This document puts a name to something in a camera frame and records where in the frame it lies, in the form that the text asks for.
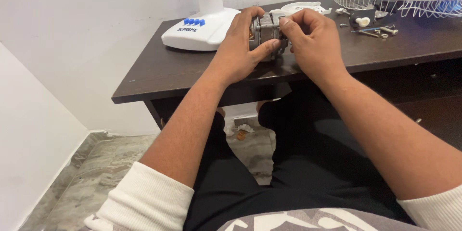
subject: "dark wooden desk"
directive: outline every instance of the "dark wooden desk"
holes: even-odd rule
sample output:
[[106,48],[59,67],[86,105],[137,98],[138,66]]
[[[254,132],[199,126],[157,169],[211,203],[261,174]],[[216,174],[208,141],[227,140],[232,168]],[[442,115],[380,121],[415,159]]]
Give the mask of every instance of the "dark wooden desk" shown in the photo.
[[[332,18],[337,24],[348,24],[347,15],[335,13],[335,9],[340,6],[333,0],[297,1],[320,1],[323,7],[332,8],[332,13],[326,15],[327,17]],[[270,11],[291,2],[266,5],[262,8]],[[170,117],[215,54],[214,51],[185,51],[163,45],[161,35],[179,21],[181,19],[164,21],[160,25],[112,96],[115,104],[144,101],[159,127]],[[390,73],[399,74],[399,71],[387,72],[386,69],[462,57],[461,18],[402,18],[396,14],[387,17],[383,22],[395,24],[399,34],[388,39],[377,39],[351,33],[350,27],[339,27],[344,63],[349,72],[357,74],[359,78],[365,77],[364,73],[370,75],[367,71],[379,69],[382,74],[378,74],[383,78]],[[220,105],[277,97],[286,92],[281,83],[305,79],[307,77],[287,49],[281,58],[273,62],[260,63],[247,79],[231,85],[223,95]],[[390,80],[396,80],[396,77],[393,76]]]

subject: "white wall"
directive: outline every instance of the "white wall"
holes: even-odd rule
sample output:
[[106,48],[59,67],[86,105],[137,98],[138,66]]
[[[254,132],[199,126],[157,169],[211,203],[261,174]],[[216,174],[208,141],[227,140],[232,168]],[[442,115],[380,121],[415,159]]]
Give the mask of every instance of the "white wall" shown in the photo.
[[0,230],[16,230],[88,130],[0,43]]
[[143,103],[114,105],[110,97],[159,24],[199,11],[197,0],[0,0],[0,7],[0,41],[84,126],[158,132]]

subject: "white sleeve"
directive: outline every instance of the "white sleeve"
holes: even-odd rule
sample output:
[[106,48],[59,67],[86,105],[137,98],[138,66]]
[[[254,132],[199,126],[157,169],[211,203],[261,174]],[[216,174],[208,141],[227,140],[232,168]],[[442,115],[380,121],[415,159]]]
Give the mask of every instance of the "white sleeve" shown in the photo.
[[437,231],[462,230],[462,185],[425,198],[398,200],[422,228]]
[[194,190],[135,162],[95,216],[85,219],[94,231],[114,226],[136,231],[181,231]]

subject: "white wire grill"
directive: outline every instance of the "white wire grill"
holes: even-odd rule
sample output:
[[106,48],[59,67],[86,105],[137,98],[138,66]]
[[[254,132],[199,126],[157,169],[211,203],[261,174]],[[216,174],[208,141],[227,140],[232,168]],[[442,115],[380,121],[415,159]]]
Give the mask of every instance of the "white wire grill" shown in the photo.
[[342,7],[351,10],[396,10],[401,17],[453,18],[462,17],[462,0],[334,0]]

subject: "marble floor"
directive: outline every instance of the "marble floor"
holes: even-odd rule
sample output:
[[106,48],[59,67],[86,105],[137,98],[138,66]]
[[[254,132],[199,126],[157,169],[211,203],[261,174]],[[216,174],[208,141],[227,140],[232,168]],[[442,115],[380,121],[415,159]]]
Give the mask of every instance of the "marble floor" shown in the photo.
[[[275,134],[261,126],[253,129],[255,132],[246,133],[244,140],[237,139],[236,131],[227,137],[227,141],[258,183],[267,185],[273,170],[271,156],[276,145]],[[63,174],[69,185],[62,187],[59,195],[52,185],[47,192],[49,195],[45,194],[20,231],[75,231],[82,228],[83,220],[98,211],[108,192],[116,187],[155,138],[155,135],[114,138],[79,149],[84,152],[74,157],[80,161],[71,163],[72,170],[67,172],[73,174],[73,178]]]

